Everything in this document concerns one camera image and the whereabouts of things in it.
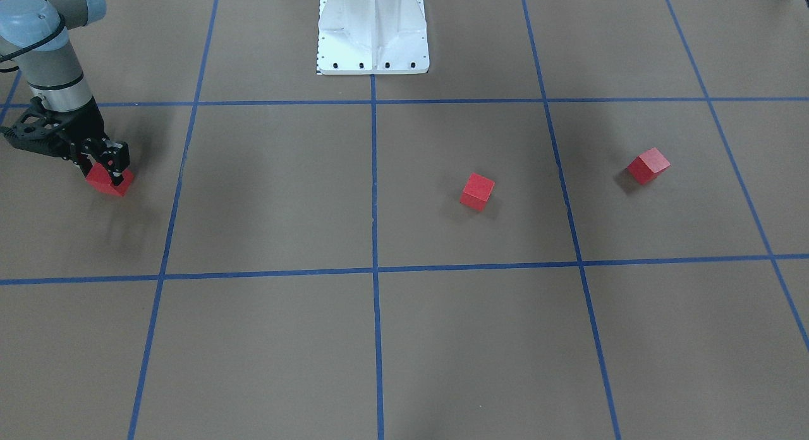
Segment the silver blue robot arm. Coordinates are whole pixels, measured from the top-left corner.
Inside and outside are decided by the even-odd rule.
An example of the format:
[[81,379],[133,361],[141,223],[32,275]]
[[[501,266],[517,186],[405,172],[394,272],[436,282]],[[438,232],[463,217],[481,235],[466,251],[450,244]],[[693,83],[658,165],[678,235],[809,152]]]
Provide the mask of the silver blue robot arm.
[[107,136],[69,37],[106,11],[106,0],[1,0],[2,62],[33,94],[2,135],[13,148],[72,162],[99,192],[122,196],[133,181],[129,146]]

